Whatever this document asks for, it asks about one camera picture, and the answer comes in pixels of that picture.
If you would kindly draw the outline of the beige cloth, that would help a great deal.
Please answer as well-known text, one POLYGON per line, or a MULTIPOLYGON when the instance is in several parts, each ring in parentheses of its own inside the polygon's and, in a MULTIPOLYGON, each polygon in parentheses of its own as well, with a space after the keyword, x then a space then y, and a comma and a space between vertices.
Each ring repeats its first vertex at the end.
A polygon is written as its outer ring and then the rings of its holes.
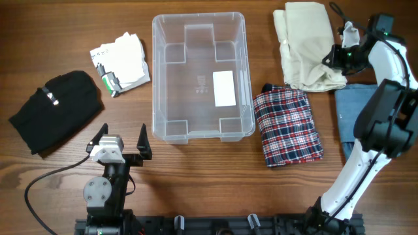
POLYGON ((287 2, 273 12, 280 42, 285 84, 307 92, 342 89, 347 79, 338 69, 322 64, 334 45, 325 6, 316 2, 287 2))

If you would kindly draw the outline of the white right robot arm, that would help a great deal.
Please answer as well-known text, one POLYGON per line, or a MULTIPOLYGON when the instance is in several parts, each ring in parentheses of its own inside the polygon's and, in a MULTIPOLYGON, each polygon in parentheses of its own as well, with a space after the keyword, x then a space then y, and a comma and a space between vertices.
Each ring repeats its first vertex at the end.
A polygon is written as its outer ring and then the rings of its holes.
POLYGON ((349 35, 361 25, 342 12, 339 16, 345 23, 339 29, 342 43, 333 45, 322 63, 342 72, 370 67, 378 88, 355 122, 349 159, 331 188, 308 208, 301 224, 304 234, 351 234, 349 221, 362 194, 377 173, 417 138, 417 86, 406 43, 391 33, 393 16, 372 15, 361 39, 349 35))

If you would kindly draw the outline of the blue jeans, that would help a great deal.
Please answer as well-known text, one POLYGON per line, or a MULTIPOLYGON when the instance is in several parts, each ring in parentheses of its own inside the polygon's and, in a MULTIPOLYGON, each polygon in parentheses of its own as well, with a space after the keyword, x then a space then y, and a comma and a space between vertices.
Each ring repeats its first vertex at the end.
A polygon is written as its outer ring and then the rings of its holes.
POLYGON ((377 88, 375 84, 349 84, 335 91, 338 131, 346 160, 349 159, 354 146, 355 122, 377 88))

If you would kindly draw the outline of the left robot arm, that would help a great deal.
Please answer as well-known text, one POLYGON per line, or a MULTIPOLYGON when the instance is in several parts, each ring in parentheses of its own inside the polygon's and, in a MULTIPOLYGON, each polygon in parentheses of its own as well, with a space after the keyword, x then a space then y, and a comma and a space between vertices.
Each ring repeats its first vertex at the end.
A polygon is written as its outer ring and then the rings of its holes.
POLYGON ((152 158, 146 126, 142 125, 137 142, 138 153, 124 153, 120 135, 108 134, 105 123, 86 146, 92 161, 104 166, 102 176, 90 179, 83 190, 86 201, 87 219, 77 221, 75 234, 145 234, 144 227, 132 210, 124 208, 125 198, 132 192, 127 190, 130 168, 140 167, 143 161, 152 158))

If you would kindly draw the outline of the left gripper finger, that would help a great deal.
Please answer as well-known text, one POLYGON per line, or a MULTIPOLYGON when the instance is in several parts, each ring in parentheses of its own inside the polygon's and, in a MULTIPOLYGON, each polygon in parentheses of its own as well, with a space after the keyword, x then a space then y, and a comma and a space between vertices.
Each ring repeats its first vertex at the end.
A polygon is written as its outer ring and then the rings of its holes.
POLYGON ((100 139, 104 134, 108 134, 108 124, 104 123, 103 126, 100 128, 99 132, 91 139, 89 142, 90 146, 98 145, 100 139))
POLYGON ((144 123, 141 126, 140 134, 138 137, 137 150, 139 150, 140 154, 152 153, 152 149, 148 140, 146 125, 144 123))

